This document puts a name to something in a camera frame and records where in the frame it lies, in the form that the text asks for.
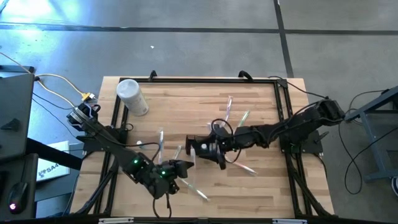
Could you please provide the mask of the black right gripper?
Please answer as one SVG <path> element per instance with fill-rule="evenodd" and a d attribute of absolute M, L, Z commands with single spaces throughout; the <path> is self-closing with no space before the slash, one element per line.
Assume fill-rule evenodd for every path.
<path fill-rule="evenodd" d="M 213 126 L 206 139 L 215 140 L 213 150 L 203 150 L 199 153 L 199 157 L 216 162 L 221 170 L 225 170 L 226 153 L 234 149 L 233 136 L 224 127 Z"/>

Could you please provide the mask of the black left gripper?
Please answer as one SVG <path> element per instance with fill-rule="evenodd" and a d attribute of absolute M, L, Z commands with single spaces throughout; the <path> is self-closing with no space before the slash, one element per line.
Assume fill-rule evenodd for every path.
<path fill-rule="evenodd" d="M 182 160 L 169 160 L 169 174 L 168 179 L 186 178 L 187 174 L 195 171 L 195 163 Z"/>

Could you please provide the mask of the blue toothbrush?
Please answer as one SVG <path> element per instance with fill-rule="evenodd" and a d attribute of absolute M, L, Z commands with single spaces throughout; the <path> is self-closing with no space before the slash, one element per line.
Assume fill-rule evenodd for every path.
<path fill-rule="evenodd" d="M 164 151 L 164 129 L 159 129 L 159 153 L 158 153 L 158 163 L 163 162 L 163 151 Z"/>

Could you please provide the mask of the white wipes canister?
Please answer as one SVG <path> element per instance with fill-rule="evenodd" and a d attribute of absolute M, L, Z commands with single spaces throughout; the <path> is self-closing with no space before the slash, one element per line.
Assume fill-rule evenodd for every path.
<path fill-rule="evenodd" d="M 149 105 L 135 80 L 121 81 L 116 87 L 116 93 L 134 116 L 144 116 L 149 111 Z"/>

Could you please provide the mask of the white printed cardboard box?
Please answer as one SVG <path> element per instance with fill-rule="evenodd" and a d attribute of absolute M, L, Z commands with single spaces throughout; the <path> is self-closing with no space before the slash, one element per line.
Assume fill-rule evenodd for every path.
<path fill-rule="evenodd" d="M 53 144 L 49 144 L 49 147 L 52 147 L 58 151 L 70 153 L 70 145 L 69 141 L 56 142 Z M 37 166 L 37 182 L 42 182 L 45 180 L 54 179 L 57 177 L 62 177 L 70 174 L 70 168 L 61 166 L 59 163 L 50 162 L 45 159 L 38 159 Z"/>

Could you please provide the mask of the black desk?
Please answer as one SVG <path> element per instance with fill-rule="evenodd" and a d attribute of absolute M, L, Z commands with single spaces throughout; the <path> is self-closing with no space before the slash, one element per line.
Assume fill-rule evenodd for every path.
<path fill-rule="evenodd" d="M 0 171 L 7 172 L 7 179 L 0 181 L 3 188 L 0 193 L 0 221 L 34 219 L 36 215 L 36 178 L 38 161 L 44 159 L 60 166 L 74 170 L 81 169 L 83 158 L 77 156 L 83 151 L 84 144 L 71 144 L 69 151 L 59 151 L 36 140 L 27 139 L 25 151 L 21 157 L 12 158 L 0 164 Z M 21 203 L 13 206 L 9 203 L 13 187 L 16 184 L 26 184 Z"/>

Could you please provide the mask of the black computer mouse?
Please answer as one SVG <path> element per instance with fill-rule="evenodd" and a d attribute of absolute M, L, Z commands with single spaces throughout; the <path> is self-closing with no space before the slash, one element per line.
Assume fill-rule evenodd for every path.
<path fill-rule="evenodd" d="M 12 214 L 19 214 L 24 211 L 27 203 L 27 182 L 18 182 L 11 187 L 7 204 Z"/>

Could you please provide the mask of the dark grey computer case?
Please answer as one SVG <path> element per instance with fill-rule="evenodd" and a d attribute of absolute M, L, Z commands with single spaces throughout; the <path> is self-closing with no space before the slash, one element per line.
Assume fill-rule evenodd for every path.
<path fill-rule="evenodd" d="M 34 75 L 0 78 L 0 161 L 25 154 Z"/>

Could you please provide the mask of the black aluminium table frame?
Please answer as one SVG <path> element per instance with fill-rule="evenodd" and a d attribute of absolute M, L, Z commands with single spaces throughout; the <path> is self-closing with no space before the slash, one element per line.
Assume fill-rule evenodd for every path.
<path fill-rule="evenodd" d="M 144 80 L 140 86 L 149 104 L 149 112 L 140 117 L 123 115 L 116 104 L 117 77 L 105 77 L 99 93 L 99 120 L 104 125 L 129 125 L 128 143 L 148 143 L 149 157 L 155 153 L 160 128 L 164 129 L 163 158 L 171 159 L 188 134 L 207 135 L 207 123 L 226 116 L 228 96 L 233 96 L 228 121 L 237 125 L 250 111 L 246 125 L 273 124 L 279 111 L 291 106 L 294 111 L 308 104 L 305 84 L 292 78 L 287 88 L 270 84 L 265 78 L 248 83 L 237 78 L 178 78 L 176 82 L 158 78 Z M 125 174 L 117 176 L 111 214 L 114 217 L 188 217 L 188 218 L 292 218 L 294 210 L 285 157 L 279 143 L 269 148 L 244 150 L 238 161 L 253 168 L 248 174 L 229 164 L 221 170 L 217 164 L 197 159 L 197 175 L 186 180 L 202 191 L 207 202 L 179 182 L 180 191 L 169 198 L 153 200 L 148 191 Z"/>

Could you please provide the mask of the white frame label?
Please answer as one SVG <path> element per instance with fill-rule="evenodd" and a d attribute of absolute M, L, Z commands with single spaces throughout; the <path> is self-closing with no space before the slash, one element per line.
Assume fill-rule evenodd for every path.
<path fill-rule="evenodd" d="M 274 218 L 272 224 L 308 224 L 308 221 L 292 218 Z"/>
<path fill-rule="evenodd" d="M 98 224 L 130 224 L 134 223 L 133 217 L 100 218 Z"/>

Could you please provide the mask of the grey metal table frame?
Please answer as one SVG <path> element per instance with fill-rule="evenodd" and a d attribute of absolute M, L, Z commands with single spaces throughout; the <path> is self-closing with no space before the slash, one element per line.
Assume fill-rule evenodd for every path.
<path fill-rule="evenodd" d="M 345 121 L 359 118 L 366 131 L 376 162 L 377 171 L 364 176 L 365 182 L 398 176 L 398 165 L 393 153 L 398 155 L 398 86 L 381 93 L 369 103 L 354 110 Z"/>

